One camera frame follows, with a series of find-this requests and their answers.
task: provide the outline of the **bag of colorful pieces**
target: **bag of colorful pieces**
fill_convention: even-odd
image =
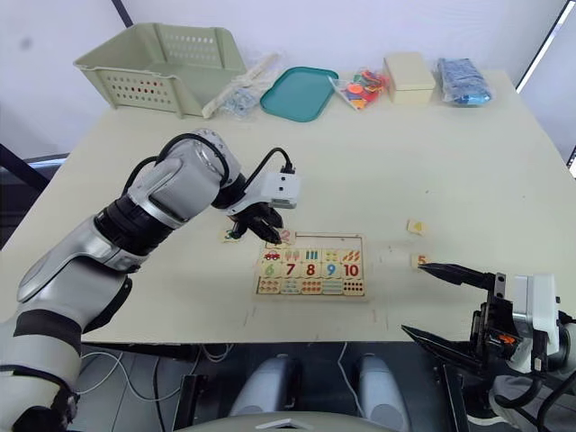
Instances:
[[[372,103],[386,87],[386,78],[368,69],[360,69],[352,81],[328,78],[336,93],[355,110],[363,110]]]

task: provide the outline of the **teal plastic tray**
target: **teal plastic tray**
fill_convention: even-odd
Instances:
[[[338,74],[314,67],[292,67],[264,93],[260,105],[266,113],[295,122],[311,122],[334,93],[328,77],[338,79]]]

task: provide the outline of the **light green plastic basket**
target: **light green plastic basket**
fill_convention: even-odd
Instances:
[[[246,72],[231,33],[136,24],[74,62],[113,107],[202,115],[230,80]]]

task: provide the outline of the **gray robot arm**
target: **gray robot arm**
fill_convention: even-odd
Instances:
[[[295,207],[300,186],[289,159],[282,173],[247,184],[222,139],[196,130],[154,160],[22,279],[18,310],[0,324],[0,431],[66,429],[76,414],[81,335],[110,321],[130,293],[128,274],[194,216],[212,205],[236,222],[237,235],[250,228],[280,242],[273,207]]]

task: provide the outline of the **red number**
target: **red number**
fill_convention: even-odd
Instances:
[[[346,271],[346,276],[358,276],[358,266],[356,264],[344,264],[344,270]]]

